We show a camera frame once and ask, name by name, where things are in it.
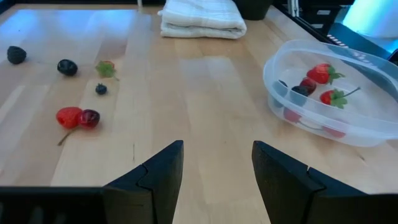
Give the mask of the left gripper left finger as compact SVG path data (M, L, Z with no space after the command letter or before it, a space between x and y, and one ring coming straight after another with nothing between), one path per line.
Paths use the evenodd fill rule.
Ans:
M108 224L172 224L183 174L183 141L176 140L106 184Z

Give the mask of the folded white checked towel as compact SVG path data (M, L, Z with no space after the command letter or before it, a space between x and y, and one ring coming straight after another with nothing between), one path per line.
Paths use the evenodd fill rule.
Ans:
M247 31L232 0L166 0L158 15L163 37L239 39Z

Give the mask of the red strawberry with green leaves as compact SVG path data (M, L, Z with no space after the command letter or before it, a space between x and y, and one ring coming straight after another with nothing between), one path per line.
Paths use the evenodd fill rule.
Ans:
M116 69L114 67L114 63L108 60L99 61L95 67L98 75L101 78L114 78L119 81L119 78L116 76Z
M316 83L326 85L332 84L336 79L344 78L345 75L337 72L329 63L321 63L309 70L307 72L307 77Z

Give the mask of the white round pillar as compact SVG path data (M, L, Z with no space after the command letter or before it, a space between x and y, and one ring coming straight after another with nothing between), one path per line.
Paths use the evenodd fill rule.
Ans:
M343 25L369 37L398 38L398 0L355 0Z

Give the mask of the red strawberry with long stem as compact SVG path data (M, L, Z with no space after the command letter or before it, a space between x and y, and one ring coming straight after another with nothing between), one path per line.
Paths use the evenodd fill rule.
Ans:
M357 87L356 89L347 93L338 89L328 90L320 95L320 101L326 105L343 109L345 105L348 104L348 100L346 98L360 89L360 87Z

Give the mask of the black table edge rail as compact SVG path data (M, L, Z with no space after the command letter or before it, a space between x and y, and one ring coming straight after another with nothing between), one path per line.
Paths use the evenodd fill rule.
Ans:
M367 37L343 24L355 0L274 0L273 5L314 38L373 54L398 65L398 39Z

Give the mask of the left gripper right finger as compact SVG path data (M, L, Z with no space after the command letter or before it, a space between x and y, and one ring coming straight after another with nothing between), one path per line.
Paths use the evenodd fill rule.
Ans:
M262 142L252 145L257 185L271 224L352 224L366 194Z

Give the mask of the clear plastic tupperware container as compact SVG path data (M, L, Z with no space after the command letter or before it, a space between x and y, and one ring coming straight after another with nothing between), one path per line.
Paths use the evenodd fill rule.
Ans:
M307 77L307 72L321 63L329 63L345 75L332 84L317 84L303 106L292 103L293 86ZM354 49L309 40L290 40L264 64L263 80L268 91L268 105L281 120L310 133L344 144L373 147L387 140L398 140L398 66L383 58ZM343 109L326 105L320 95L338 89L349 95ZM328 133L308 129L284 118L288 108L301 116L301 122L313 128L329 127L346 133L334 138Z

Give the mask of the black plant pot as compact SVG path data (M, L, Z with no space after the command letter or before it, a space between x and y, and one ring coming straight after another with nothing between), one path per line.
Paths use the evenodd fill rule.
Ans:
M250 21L260 21L265 18L274 0L232 0L237 6L242 18Z

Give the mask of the bumpy blackberry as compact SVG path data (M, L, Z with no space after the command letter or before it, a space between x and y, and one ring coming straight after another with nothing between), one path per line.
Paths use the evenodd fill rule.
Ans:
M27 52L20 47L10 46L7 50L7 59L14 65L22 63L26 57Z

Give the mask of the black metal table frame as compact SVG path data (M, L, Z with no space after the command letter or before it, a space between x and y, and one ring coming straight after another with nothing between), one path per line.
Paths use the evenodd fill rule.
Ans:
M0 0L0 14L15 4L143 4L162 5L166 0Z

